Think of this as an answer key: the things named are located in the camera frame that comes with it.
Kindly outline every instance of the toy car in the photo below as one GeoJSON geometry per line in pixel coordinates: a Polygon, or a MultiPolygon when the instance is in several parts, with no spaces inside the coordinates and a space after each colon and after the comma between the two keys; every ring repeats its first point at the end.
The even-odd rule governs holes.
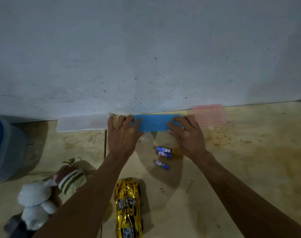
{"type": "Polygon", "coordinates": [[[116,201],[116,236],[141,238],[143,223],[140,217],[140,189],[133,178],[120,180],[114,191],[116,201]]]}

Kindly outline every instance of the forearm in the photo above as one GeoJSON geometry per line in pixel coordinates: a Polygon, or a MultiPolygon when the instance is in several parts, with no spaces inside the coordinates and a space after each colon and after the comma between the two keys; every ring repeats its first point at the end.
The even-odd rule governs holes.
{"type": "Polygon", "coordinates": [[[301,226],[218,163],[211,153],[195,164],[245,237],[301,237],[301,226]]]}
{"type": "Polygon", "coordinates": [[[120,154],[109,153],[96,173],[35,234],[35,238],[96,238],[119,174],[120,154]]]}

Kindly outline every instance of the plush toy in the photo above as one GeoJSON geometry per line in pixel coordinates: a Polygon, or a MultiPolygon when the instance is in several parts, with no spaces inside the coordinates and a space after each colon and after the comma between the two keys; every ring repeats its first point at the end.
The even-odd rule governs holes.
{"type": "Polygon", "coordinates": [[[38,230],[54,214],[57,207],[48,200],[51,196],[52,180],[35,181],[24,185],[18,195],[18,202],[25,206],[21,219],[26,223],[27,230],[38,230]]]}
{"type": "Polygon", "coordinates": [[[52,177],[62,193],[70,198],[87,181],[82,168],[76,168],[74,158],[68,160],[68,165],[62,166],[56,175],[52,177]]]}

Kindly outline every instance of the white stuffed animal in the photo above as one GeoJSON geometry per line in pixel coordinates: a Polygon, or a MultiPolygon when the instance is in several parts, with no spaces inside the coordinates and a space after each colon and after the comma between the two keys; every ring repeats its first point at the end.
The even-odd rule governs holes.
{"type": "Polygon", "coordinates": [[[27,230],[38,230],[54,214],[57,207],[50,200],[52,180],[35,181],[24,185],[18,195],[18,202],[25,206],[21,219],[26,223],[27,230]]]}

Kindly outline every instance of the wall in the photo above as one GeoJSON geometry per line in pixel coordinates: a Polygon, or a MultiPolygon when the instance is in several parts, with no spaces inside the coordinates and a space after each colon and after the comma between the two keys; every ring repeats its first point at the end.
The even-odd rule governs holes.
{"type": "Polygon", "coordinates": [[[0,114],[301,99],[301,0],[0,0],[0,114]]]}

